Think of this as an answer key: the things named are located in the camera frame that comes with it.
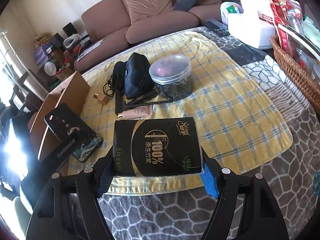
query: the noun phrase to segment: sofa backrest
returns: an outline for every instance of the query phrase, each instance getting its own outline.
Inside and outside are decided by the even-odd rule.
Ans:
[[[131,24],[122,0],[102,0],[85,11],[81,19],[92,42]]]

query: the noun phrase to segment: bottle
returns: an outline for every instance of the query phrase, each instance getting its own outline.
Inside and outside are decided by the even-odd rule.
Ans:
[[[94,98],[97,98],[100,104],[106,105],[110,101],[110,97],[106,95],[94,94]]]

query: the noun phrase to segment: silver screw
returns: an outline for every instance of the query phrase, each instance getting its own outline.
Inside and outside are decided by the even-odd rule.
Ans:
[[[261,174],[261,173],[256,173],[256,175],[255,175],[255,176],[256,176],[256,178],[257,178],[257,179],[262,179],[262,178],[263,178],[263,176],[262,176],[262,174]]]
[[[222,173],[229,174],[231,171],[228,168],[223,168]]]
[[[53,178],[53,179],[57,179],[59,177],[60,177],[60,174],[58,172],[52,174],[52,176],[51,176],[51,178]]]
[[[91,171],[93,171],[93,168],[92,168],[92,167],[86,167],[86,168],[84,168],[84,172],[85,172],[85,173],[90,173]]]

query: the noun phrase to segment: black remote control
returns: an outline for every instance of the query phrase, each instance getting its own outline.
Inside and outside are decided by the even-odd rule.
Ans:
[[[230,33],[228,31],[222,30],[221,28],[219,28],[217,25],[215,25],[214,23],[212,23],[210,21],[204,22],[203,25],[205,27],[207,27],[210,31],[212,31],[215,34],[217,34],[219,37],[225,37],[225,36],[229,36],[230,35]]]

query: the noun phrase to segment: white plastic box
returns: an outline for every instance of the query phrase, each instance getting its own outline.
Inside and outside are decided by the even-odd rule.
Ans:
[[[273,25],[236,13],[228,14],[228,31],[230,35],[256,49],[271,49],[270,38],[276,34]]]

